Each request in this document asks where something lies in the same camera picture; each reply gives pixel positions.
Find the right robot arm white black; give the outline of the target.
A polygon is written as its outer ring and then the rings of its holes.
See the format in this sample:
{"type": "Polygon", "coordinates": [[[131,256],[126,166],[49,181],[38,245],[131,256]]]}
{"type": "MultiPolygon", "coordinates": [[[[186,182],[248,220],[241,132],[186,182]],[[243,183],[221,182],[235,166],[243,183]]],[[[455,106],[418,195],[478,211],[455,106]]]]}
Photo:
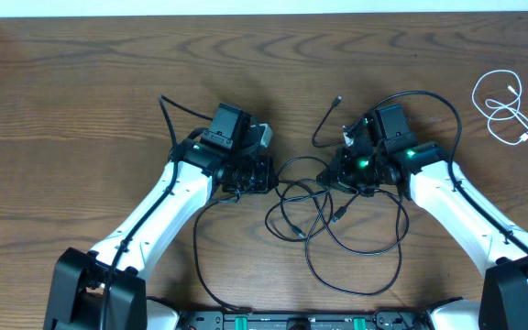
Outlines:
{"type": "Polygon", "coordinates": [[[452,299],[423,314],[431,329],[528,329],[528,232],[480,193],[434,142],[376,150],[340,149],[318,180],[370,196],[392,185],[433,216],[484,278],[477,302],[452,299]]]}

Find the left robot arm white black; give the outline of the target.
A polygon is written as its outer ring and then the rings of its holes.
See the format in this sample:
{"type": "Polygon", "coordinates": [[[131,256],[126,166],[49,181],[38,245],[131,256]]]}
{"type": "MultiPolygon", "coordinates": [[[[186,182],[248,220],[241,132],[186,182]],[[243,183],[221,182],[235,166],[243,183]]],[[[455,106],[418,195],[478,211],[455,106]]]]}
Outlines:
{"type": "Polygon", "coordinates": [[[45,328],[175,328],[179,313],[146,290],[169,244],[217,189],[241,196],[267,193],[277,184],[269,155],[183,140],[157,184],[116,230],[88,252],[70,247],[59,257],[45,328]]]}

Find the black mounting rail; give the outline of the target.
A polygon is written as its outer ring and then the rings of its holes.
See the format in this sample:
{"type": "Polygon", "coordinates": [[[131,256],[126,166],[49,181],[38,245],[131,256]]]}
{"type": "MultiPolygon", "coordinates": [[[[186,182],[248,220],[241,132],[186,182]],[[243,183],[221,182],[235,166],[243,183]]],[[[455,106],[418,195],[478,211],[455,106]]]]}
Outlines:
{"type": "Polygon", "coordinates": [[[223,313],[190,311],[181,314],[175,330],[429,330],[420,313],[378,310],[370,313],[223,313]]]}

